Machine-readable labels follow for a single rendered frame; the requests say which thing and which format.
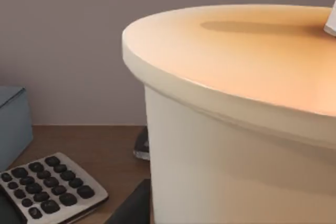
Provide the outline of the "small black and clear object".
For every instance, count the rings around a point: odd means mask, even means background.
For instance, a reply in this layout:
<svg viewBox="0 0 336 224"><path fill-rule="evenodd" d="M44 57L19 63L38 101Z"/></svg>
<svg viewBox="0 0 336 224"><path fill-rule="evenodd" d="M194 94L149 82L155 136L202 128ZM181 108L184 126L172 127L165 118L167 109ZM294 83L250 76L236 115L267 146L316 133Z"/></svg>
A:
<svg viewBox="0 0 336 224"><path fill-rule="evenodd" d="M150 160L148 128L145 126L138 134L135 140L133 155L145 161Z"/></svg>

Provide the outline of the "blue-grey box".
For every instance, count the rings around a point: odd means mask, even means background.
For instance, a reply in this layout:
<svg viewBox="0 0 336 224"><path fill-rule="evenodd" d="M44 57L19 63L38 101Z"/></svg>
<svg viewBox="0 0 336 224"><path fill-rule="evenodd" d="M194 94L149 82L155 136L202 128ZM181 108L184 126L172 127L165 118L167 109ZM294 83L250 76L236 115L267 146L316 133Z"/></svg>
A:
<svg viewBox="0 0 336 224"><path fill-rule="evenodd" d="M0 86L0 172L19 157L33 140L27 91Z"/></svg>

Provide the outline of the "white block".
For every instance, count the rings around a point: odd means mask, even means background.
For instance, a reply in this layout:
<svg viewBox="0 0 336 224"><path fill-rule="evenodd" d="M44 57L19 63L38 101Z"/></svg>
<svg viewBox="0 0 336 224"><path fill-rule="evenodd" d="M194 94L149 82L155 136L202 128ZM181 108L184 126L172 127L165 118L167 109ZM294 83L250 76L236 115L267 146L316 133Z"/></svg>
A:
<svg viewBox="0 0 336 224"><path fill-rule="evenodd" d="M334 1L334 4L331 8L331 12L329 14L329 17L327 19L327 22L324 25L323 30L333 36L336 37L336 0Z"/></svg>

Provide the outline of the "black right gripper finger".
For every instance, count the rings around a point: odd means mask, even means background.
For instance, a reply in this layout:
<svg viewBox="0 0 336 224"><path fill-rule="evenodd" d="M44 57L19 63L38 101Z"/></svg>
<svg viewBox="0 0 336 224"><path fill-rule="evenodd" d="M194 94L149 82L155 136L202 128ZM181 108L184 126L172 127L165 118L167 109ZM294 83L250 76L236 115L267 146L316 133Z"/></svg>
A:
<svg viewBox="0 0 336 224"><path fill-rule="evenodd" d="M151 180L144 179L110 217L110 224L150 224Z"/></svg>

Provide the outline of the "white round lidded container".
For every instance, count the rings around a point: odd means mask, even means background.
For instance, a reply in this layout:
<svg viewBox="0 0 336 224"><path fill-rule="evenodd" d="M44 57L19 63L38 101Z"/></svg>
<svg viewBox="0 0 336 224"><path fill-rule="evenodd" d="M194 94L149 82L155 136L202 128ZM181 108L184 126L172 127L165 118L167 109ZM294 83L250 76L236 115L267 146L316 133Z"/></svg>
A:
<svg viewBox="0 0 336 224"><path fill-rule="evenodd" d="M155 224L336 224L335 9L215 5L122 32Z"/></svg>

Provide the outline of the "silver calculator with black keys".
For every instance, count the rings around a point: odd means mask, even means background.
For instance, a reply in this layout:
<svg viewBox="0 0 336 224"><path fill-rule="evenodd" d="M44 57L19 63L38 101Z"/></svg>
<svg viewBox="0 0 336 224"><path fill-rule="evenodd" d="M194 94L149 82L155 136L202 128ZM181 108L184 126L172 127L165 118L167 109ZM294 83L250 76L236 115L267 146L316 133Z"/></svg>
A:
<svg viewBox="0 0 336 224"><path fill-rule="evenodd" d="M63 153L0 172L0 224L72 224L109 199L107 191Z"/></svg>

